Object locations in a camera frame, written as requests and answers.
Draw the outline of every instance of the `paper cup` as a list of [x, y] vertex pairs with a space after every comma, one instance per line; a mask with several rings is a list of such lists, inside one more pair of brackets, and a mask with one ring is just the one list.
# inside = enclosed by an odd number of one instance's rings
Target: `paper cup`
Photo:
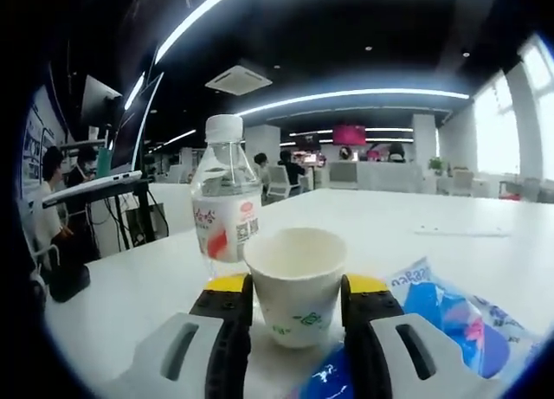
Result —
[[278, 344], [304, 348], [324, 341], [345, 256], [345, 242], [317, 228], [287, 228], [247, 241], [244, 259], [263, 318]]

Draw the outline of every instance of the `ceiling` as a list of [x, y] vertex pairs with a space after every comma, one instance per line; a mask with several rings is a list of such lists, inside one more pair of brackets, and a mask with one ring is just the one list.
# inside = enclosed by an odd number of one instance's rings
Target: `ceiling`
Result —
[[[299, 96], [383, 87], [472, 95], [514, 63], [532, 31], [512, 0], [223, 0], [152, 67], [157, 45], [204, 1], [91, 0], [53, 62], [76, 136], [86, 131], [79, 115], [87, 74], [127, 96], [143, 71], [150, 79], [164, 72], [145, 136], [155, 145], [197, 129], [171, 146], [201, 146], [210, 115]], [[273, 83], [243, 96], [204, 86], [237, 64]], [[414, 110], [402, 107], [434, 113], [440, 123], [466, 105], [429, 95], [359, 95], [280, 106], [244, 120], [281, 126], [286, 138], [338, 123], [404, 127]]]

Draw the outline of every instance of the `plastic bag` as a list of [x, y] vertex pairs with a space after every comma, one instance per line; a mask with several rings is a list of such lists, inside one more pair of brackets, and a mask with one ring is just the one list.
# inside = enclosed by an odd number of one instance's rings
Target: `plastic bag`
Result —
[[352, 399], [354, 391], [350, 377], [350, 365], [340, 343], [304, 384], [286, 399]]
[[[540, 338], [501, 308], [441, 280], [423, 258], [385, 280], [406, 313], [417, 313], [461, 348], [477, 374], [511, 382], [533, 359]], [[352, 399], [348, 357], [341, 343], [287, 399]]]

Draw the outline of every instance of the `plastic bottle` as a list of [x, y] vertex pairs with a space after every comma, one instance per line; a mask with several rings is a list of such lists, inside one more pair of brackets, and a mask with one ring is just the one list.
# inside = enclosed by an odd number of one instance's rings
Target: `plastic bottle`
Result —
[[208, 146], [190, 183], [196, 235], [211, 279], [248, 271], [242, 250], [259, 228], [261, 180], [241, 140], [241, 117], [208, 118]]

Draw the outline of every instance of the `white bottle cap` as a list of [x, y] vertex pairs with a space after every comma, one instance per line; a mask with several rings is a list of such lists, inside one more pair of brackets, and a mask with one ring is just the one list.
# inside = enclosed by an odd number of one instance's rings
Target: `white bottle cap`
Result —
[[206, 120], [206, 142], [239, 142], [242, 139], [242, 118], [236, 115], [215, 115]]

